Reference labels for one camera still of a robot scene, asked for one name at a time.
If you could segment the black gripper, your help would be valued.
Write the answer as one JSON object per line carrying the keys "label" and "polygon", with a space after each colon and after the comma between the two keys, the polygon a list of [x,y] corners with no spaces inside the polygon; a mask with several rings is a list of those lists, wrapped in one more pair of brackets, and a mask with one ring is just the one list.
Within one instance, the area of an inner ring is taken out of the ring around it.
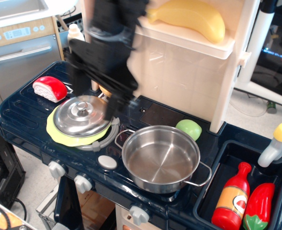
{"label": "black gripper", "polygon": [[112,93],[106,107],[105,120],[111,120],[134,99],[138,83],[127,66],[131,48],[121,42],[73,39],[68,53],[68,78],[75,96],[85,94],[91,81],[97,82]]}

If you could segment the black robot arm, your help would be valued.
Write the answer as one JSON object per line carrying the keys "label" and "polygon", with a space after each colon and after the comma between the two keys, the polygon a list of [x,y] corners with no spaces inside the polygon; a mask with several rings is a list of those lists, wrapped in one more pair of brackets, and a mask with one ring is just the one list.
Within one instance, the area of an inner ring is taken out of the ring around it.
{"label": "black robot arm", "polygon": [[133,99],[138,83],[127,66],[138,19],[146,14],[147,0],[96,0],[86,33],[90,42],[69,41],[69,80],[75,96],[84,94],[94,81],[112,95],[104,119],[122,111]]}

